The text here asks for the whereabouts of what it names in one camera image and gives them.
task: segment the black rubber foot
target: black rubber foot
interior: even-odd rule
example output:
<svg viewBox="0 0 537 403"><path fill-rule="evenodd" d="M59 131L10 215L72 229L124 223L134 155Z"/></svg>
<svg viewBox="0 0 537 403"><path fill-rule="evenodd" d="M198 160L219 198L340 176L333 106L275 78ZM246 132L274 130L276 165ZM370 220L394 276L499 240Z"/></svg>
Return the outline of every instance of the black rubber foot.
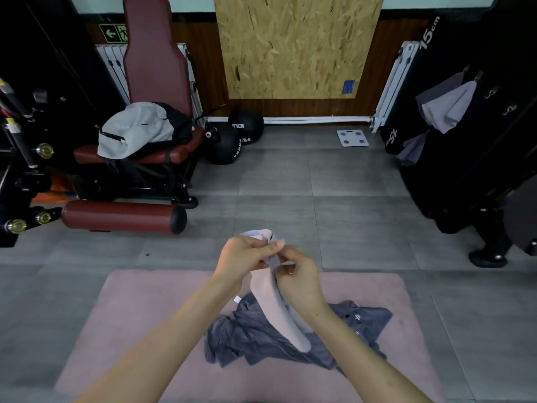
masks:
<svg viewBox="0 0 537 403"><path fill-rule="evenodd" d="M501 269L502 267L505 267L507 264L507 259L505 256L502 256L501 258L490 258L489 256L486 257L483 254L482 250L474 250L470 252L468 255L468 258L472 262L474 266L480 267L482 269Z"/></svg>
<svg viewBox="0 0 537 403"><path fill-rule="evenodd" d="M180 202L177 202L175 199L172 199L171 204L181 205L184 209L194 209L198 206L199 202L198 202L198 198L196 198L195 196L191 196L190 201L188 202L180 203Z"/></svg>

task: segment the hand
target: hand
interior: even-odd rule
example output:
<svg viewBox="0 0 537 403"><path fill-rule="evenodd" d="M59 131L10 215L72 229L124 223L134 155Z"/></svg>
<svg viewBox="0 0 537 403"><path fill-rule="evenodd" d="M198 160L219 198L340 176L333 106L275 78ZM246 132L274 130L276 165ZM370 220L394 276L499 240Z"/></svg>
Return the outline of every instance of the hand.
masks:
<svg viewBox="0 0 537 403"><path fill-rule="evenodd" d="M276 270L278 287L300 317L311 325L312 319L330 310L321 289L317 266L296 246L285 246L279 255L282 262L289 260L295 265L283 265Z"/></svg>
<svg viewBox="0 0 537 403"><path fill-rule="evenodd" d="M276 255L284 246L284 240L267 245L266 241L254 237L232 237L220 253L213 278L230 285L236 294L243 278L252 270L268 267L262 259Z"/></svg>

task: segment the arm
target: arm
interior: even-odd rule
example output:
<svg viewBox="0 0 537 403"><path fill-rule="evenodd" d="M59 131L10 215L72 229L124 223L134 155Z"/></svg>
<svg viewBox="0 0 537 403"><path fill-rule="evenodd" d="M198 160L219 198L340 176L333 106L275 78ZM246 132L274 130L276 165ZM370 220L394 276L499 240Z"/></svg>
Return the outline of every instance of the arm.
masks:
<svg viewBox="0 0 537 403"><path fill-rule="evenodd" d="M275 255L284 243L270 245L250 237L231 238L220 255L213 277L181 309L93 383L76 403L157 402L190 351L241 288L260 260Z"/></svg>
<svg viewBox="0 0 537 403"><path fill-rule="evenodd" d="M296 266L277 272L293 308L323 340L364 403L432 403L410 380L380 358L328 306L315 262L293 247L280 257Z"/></svg>

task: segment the orange object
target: orange object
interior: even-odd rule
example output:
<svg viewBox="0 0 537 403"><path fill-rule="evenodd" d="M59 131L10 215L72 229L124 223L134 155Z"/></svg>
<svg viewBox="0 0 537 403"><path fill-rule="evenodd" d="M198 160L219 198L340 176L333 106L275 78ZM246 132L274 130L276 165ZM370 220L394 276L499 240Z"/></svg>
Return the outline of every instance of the orange object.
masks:
<svg viewBox="0 0 537 403"><path fill-rule="evenodd" d="M63 173L55 169L49 169L52 185L47 192L40 192L32 200L34 203L63 203L71 199L68 192L72 192L72 185L69 178Z"/></svg>

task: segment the red seat cushion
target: red seat cushion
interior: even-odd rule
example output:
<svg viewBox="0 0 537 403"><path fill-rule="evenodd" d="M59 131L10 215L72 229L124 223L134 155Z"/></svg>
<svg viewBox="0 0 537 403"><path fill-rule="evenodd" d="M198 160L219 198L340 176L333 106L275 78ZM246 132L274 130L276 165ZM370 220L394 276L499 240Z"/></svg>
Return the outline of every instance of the red seat cushion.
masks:
<svg viewBox="0 0 537 403"><path fill-rule="evenodd" d="M189 156L189 153L194 151L201 144L205 137L205 131L203 127L196 126L192 132L192 140L181 146L173 148L170 152L170 162L172 164L180 164L185 161ZM166 162L166 152L169 149L158 150L154 153L146 155L139 160L131 160L138 164L164 164ZM82 147L78 147L73 151L75 155L75 161L79 164L104 164L107 158L101 157L97 154L97 146L93 144L87 144Z"/></svg>
<svg viewBox="0 0 537 403"><path fill-rule="evenodd" d="M131 102L161 101L192 116L188 62L171 33L168 0L123 0L129 44L124 69Z"/></svg>
<svg viewBox="0 0 537 403"><path fill-rule="evenodd" d="M164 164L166 162L166 153L169 149L159 150L139 160L132 160L138 164ZM97 154L97 146L88 144L79 147L73 151L75 160L79 164L103 164L108 161L107 158ZM170 151L170 162L172 164L180 164L189 156L189 151L185 146L177 146Z"/></svg>

